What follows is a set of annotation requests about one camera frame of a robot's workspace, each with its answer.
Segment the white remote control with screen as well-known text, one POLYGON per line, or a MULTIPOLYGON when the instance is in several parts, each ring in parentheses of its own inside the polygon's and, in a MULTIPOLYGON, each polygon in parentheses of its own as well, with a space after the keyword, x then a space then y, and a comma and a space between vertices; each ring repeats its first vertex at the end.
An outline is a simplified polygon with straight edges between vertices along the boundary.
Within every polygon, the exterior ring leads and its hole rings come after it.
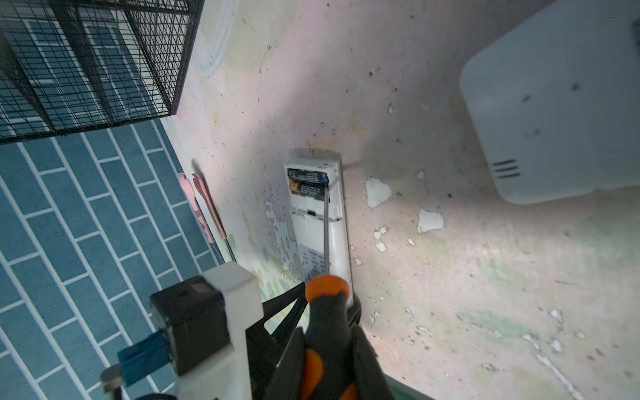
POLYGON ((331 274, 352 285, 340 157, 330 151, 298 148, 290 152, 283 166, 304 280, 308 283, 319 275, 331 274), (329 185, 325 189, 325 200, 291 194, 288 168, 326 173, 329 185))

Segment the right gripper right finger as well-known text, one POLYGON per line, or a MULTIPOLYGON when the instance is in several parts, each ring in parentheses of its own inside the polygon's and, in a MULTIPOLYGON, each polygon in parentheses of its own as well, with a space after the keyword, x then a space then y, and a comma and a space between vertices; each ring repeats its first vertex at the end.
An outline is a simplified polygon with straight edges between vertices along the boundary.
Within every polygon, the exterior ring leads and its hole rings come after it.
POLYGON ((360 399, 394 400, 376 353, 360 326, 353 328, 353 370, 360 399))

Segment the orange black screwdriver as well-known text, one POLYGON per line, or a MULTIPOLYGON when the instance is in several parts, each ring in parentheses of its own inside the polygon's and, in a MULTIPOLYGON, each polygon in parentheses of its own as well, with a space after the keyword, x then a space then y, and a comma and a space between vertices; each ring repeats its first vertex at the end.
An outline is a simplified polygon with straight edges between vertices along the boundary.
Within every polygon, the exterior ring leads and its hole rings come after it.
POLYGON ((359 399, 348 322, 350 287, 335 275, 319 275, 306 288, 310 320, 304 335, 301 399, 359 399))

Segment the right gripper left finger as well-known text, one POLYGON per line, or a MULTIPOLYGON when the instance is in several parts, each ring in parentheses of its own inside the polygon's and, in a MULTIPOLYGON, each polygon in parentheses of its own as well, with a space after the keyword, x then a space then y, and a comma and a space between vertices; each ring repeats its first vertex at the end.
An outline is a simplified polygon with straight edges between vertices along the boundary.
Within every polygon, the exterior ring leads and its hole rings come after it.
POLYGON ((305 366, 305 336, 296 328, 273 375, 265 394, 266 400, 299 400, 305 366))

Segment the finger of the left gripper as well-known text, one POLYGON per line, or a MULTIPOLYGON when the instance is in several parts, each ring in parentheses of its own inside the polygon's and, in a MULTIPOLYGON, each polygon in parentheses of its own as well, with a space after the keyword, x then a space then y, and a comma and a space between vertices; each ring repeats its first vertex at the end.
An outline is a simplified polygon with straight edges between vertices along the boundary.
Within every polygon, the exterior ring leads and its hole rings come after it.
POLYGON ((252 399, 265 399, 266 390, 294 332, 270 333, 260 321, 246 331, 252 399))
POLYGON ((308 304, 305 292, 306 284, 302 282, 286 291, 286 293, 263 303, 263 318, 260 324, 264 327, 269 320, 291 306, 291 309, 274 330, 275 333, 291 333, 298 326, 308 304))

